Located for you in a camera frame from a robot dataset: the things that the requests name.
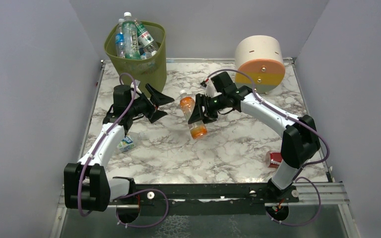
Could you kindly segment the dark green label bottle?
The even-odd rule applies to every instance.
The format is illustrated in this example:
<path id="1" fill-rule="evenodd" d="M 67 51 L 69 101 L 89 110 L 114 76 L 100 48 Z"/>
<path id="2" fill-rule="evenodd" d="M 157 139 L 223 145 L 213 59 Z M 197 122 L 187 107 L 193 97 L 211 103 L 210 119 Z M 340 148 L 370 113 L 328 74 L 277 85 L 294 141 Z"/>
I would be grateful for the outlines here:
<path id="1" fill-rule="evenodd" d="M 117 145 L 119 152 L 129 151 L 137 146 L 140 146 L 142 142 L 141 133 L 129 132 Z"/>

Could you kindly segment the green tinted bottle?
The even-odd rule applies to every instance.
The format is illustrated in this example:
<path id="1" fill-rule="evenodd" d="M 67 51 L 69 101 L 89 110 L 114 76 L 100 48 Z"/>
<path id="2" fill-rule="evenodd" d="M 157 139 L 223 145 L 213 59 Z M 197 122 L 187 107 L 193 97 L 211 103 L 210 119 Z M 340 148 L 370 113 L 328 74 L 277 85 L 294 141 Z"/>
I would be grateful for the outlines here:
<path id="1" fill-rule="evenodd" d="M 139 60 L 140 53 L 137 40 L 137 27 L 130 12 L 124 13 L 122 31 L 125 41 L 125 58 Z"/>

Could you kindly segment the green white label bottle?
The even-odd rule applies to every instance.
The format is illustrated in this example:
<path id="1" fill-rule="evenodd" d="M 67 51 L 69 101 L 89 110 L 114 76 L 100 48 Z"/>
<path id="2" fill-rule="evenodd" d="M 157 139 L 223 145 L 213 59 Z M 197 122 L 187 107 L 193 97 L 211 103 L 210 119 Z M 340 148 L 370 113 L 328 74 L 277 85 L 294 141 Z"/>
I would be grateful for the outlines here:
<path id="1" fill-rule="evenodd" d="M 151 54 L 157 53 L 159 51 L 159 46 L 147 30 L 147 28 L 138 19 L 135 19 L 134 22 L 137 27 L 138 42 L 142 46 L 143 50 Z"/>

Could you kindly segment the blue label clear bottle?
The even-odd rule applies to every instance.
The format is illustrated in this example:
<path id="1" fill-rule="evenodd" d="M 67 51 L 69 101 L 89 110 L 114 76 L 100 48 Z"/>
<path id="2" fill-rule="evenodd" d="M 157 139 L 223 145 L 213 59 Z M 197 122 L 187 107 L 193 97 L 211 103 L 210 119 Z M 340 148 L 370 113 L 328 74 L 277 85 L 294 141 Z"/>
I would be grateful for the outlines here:
<path id="1" fill-rule="evenodd" d="M 115 34 L 115 47 L 117 52 L 117 57 L 125 58 L 125 40 L 122 30 L 122 23 L 125 20 L 123 18 L 120 18 L 118 20 L 117 28 L 116 28 L 116 34 Z"/>

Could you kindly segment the red gold drink can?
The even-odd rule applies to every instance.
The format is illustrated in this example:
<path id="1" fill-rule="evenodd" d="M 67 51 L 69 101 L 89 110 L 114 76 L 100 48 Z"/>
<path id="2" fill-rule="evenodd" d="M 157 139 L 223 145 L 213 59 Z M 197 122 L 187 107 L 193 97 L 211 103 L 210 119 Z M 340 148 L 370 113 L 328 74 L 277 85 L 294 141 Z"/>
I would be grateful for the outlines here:
<path id="1" fill-rule="evenodd" d="M 281 162 L 282 162 L 282 156 L 279 151 L 268 151 L 265 156 L 265 164 L 268 168 L 274 168 L 277 169 Z"/>

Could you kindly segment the blue white label bottle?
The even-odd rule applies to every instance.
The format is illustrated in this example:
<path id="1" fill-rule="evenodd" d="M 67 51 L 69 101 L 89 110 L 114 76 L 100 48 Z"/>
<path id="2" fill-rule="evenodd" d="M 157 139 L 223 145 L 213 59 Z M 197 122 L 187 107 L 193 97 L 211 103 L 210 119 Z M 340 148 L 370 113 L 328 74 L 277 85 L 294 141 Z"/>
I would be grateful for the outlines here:
<path id="1" fill-rule="evenodd" d="M 157 53 L 157 51 L 153 51 L 153 52 L 144 52 L 144 53 L 140 56 L 140 59 L 141 59 L 141 60 L 150 59 L 150 58 L 152 58 L 156 53 Z"/>

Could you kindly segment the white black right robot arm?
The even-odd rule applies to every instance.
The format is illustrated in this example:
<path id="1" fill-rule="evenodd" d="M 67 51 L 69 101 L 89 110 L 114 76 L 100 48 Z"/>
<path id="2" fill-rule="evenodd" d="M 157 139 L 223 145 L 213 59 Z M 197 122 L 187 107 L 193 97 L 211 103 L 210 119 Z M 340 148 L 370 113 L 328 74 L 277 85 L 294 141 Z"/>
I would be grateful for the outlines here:
<path id="1" fill-rule="evenodd" d="M 214 122 L 220 110 L 232 108 L 274 130 L 282 138 L 282 162 L 268 180 L 266 193 L 269 197 L 282 197 L 290 189 L 303 164 L 320 149 L 314 119 L 309 115 L 299 117 L 280 109 L 262 98 L 252 87 L 238 87 L 229 72 L 229 69 L 220 69 L 208 75 L 218 95 L 209 97 L 196 94 L 188 123 Z"/>

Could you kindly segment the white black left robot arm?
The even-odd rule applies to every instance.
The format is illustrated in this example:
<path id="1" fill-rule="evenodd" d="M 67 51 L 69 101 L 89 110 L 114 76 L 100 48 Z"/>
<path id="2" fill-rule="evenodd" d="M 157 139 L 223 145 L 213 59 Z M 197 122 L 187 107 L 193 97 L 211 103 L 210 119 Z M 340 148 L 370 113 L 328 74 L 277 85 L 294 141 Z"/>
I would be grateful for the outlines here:
<path id="1" fill-rule="evenodd" d="M 132 193 L 132 178 L 108 179 L 105 168 L 136 117 L 142 115 L 154 123 L 167 115 L 159 107 L 174 102 L 150 84 L 145 88 L 150 97 L 140 93 L 136 98 L 136 93 L 128 85 L 114 87 L 113 104 L 103 119 L 100 134 L 77 163 L 68 163 L 64 169 L 66 208 L 103 212 L 111 201 Z"/>

